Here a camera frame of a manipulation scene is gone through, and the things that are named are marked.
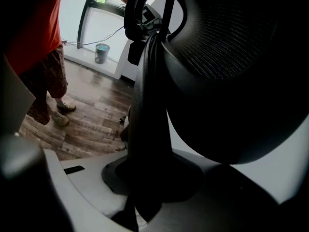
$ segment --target sneaker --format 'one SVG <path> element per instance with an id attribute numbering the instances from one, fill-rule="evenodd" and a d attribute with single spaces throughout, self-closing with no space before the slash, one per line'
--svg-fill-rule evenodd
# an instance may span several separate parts
<path id="1" fill-rule="evenodd" d="M 75 111 L 76 109 L 76 105 L 68 101 L 64 101 L 61 105 L 57 104 L 57 107 L 65 111 Z"/>
<path id="2" fill-rule="evenodd" d="M 61 113 L 55 111 L 52 115 L 53 120 L 60 126 L 66 126 L 69 123 L 68 117 L 62 115 Z"/>

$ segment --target black fabric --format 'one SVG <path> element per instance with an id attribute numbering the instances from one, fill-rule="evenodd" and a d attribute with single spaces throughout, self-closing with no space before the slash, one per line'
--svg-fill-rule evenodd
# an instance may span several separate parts
<path id="1" fill-rule="evenodd" d="M 208 79 L 226 79 L 246 69 L 263 52 L 275 28 L 264 1 L 184 0 L 186 23 L 170 44 L 187 68 Z"/>
<path id="2" fill-rule="evenodd" d="M 135 207 L 131 196 L 128 196 L 126 200 L 125 209 L 116 213 L 116 215 L 112 217 L 112 220 L 129 230 L 135 232 L 139 231 L 139 226 L 136 221 Z"/>

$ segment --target windowsill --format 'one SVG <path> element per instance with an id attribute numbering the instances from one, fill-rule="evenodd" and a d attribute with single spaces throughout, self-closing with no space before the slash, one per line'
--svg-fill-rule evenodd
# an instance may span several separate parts
<path id="1" fill-rule="evenodd" d="M 76 46 L 65 45 L 64 46 L 64 58 L 75 63 L 84 65 L 88 68 L 119 79 L 120 74 L 116 71 L 117 61 L 114 61 L 110 57 L 103 64 L 95 63 L 95 52 L 87 48 L 77 49 Z"/>

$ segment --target red shirt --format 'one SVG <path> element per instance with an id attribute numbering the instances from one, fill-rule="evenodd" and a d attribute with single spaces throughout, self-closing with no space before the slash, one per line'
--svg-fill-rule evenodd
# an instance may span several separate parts
<path id="1" fill-rule="evenodd" d="M 40 0 L 25 26 L 10 40 L 5 55 L 17 75 L 30 69 L 61 44 L 60 0 Z"/>

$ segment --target window frame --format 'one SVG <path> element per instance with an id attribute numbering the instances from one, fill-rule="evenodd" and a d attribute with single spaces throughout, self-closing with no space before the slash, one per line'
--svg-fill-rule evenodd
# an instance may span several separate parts
<path id="1" fill-rule="evenodd" d="M 124 7 L 113 5 L 110 3 L 97 2 L 96 0 L 86 0 L 83 11 L 82 11 L 81 20 L 79 23 L 78 33 L 77 33 L 77 48 L 78 49 L 83 47 L 85 26 L 89 18 L 89 12 L 91 8 L 104 10 L 104 11 L 119 15 L 121 17 L 125 17 Z"/>

